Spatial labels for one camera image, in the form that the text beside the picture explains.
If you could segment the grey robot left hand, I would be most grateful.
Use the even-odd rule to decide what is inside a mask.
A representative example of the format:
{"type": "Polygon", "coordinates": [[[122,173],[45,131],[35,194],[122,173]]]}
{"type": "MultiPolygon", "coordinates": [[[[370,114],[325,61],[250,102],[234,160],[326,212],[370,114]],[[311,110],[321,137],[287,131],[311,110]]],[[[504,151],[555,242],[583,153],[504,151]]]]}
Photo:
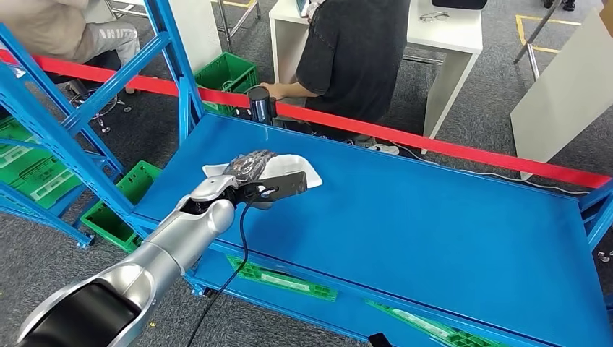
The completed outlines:
{"type": "Polygon", "coordinates": [[[223,175],[234,176],[238,183],[258,180],[267,163],[277,156],[271,150],[255,150],[235,157],[223,170],[223,175]]]}

